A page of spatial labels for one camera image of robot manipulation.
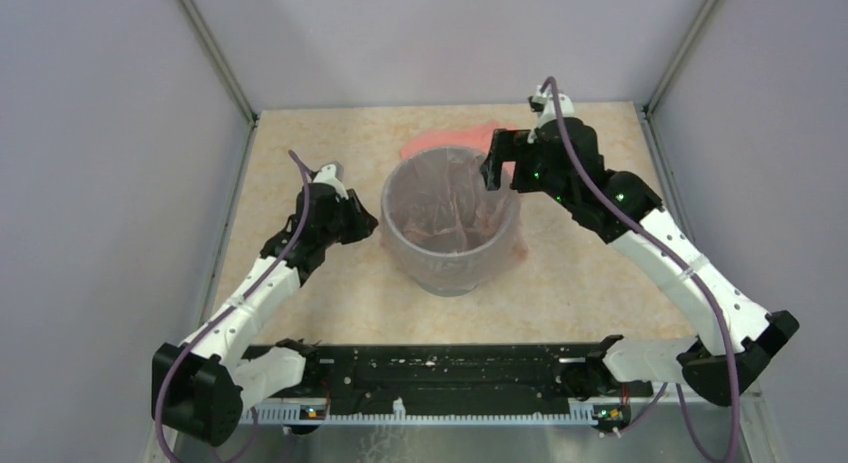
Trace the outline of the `pink cloth towel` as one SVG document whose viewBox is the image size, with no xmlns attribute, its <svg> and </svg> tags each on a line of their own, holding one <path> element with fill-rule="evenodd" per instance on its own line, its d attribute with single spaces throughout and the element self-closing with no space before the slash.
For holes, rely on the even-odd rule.
<svg viewBox="0 0 848 463">
<path fill-rule="evenodd" d="M 401 159 L 421 151 L 440 146 L 461 146 L 483 153 L 489 151 L 493 133 L 497 129 L 515 130 L 514 125 L 495 120 L 460 129 L 430 129 L 411 138 L 399 150 Z"/>
</svg>

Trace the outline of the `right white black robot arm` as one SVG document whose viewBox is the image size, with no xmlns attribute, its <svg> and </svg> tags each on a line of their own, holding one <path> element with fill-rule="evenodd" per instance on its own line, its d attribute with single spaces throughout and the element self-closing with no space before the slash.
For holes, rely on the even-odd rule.
<svg viewBox="0 0 848 463">
<path fill-rule="evenodd" d="M 541 192 L 581 227 L 637 265 L 685 315 L 692 336 L 606 337 L 586 358 L 587 390 L 612 395 L 644 381 L 690 387 L 729 407 L 798 331 L 788 311 L 770 312 L 731 284 L 678 228 L 661 198 L 638 175 L 605 166 L 596 131 L 566 117 L 532 130 L 498 128 L 480 172 L 489 190 Z"/>
</svg>

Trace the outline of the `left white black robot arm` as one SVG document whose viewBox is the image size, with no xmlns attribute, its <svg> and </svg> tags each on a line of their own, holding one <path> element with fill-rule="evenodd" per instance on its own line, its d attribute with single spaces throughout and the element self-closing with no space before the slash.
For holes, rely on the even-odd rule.
<svg viewBox="0 0 848 463">
<path fill-rule="evenodd" d="M 234 432 L 243 414 L 290 389 L 308 396 L 320 369 L 299 350 L 278 347 L 244 354 L 281 305 L 297 293 L 335 244 L 369 238 L 377 219 L 352 189 L 310 182 L 298 194 L 288 224 L 266 241 L 252 268 L 218 311 L 180 344 L 163 344 L 152 360 L 151 416 L 213 447 Z"/>
</svg>

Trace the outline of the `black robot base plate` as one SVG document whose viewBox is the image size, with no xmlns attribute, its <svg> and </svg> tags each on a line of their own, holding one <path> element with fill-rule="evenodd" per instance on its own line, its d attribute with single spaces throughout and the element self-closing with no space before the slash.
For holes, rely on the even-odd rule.
<svg viewBox="0 0 848 463">
<path fill-rule="evenodd" d="M 592 343 L 315 345 L 284 341 L 306 357 L 299 384 L 274 397 L 320 399 L 333 416 L 385 415 L 396 400 L 411 416 L 565 415 L 574 400 L 649 397 L 619 383 Z"/>
</svg>

